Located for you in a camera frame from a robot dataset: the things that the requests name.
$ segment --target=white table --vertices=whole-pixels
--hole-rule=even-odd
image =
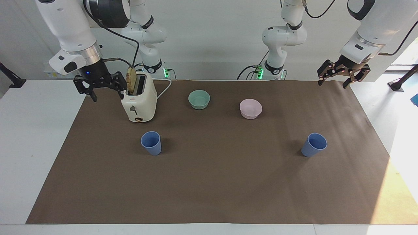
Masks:
[[[0,99],[0,235],[418,234],[418,225],[24,225],[83,99],[57,80],[28,80]]]

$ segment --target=brown tablecloth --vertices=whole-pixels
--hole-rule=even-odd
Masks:
[[[161,91],[167,83],[156,84]],[[211,95],[204,110],[188,103],[196,89]],[[130,122],[114,91],[96,93],[97,103],[87,97],[81,106],[27,223],[418,222],[417,204],[339,82],[173,81],[148,123]],[[246,98],[263,105],[255,120],[240,115]],[[162,137],[159,156],[141,147],[150,130]],[[306,158],[300,149],[312,132],[328,148]]]

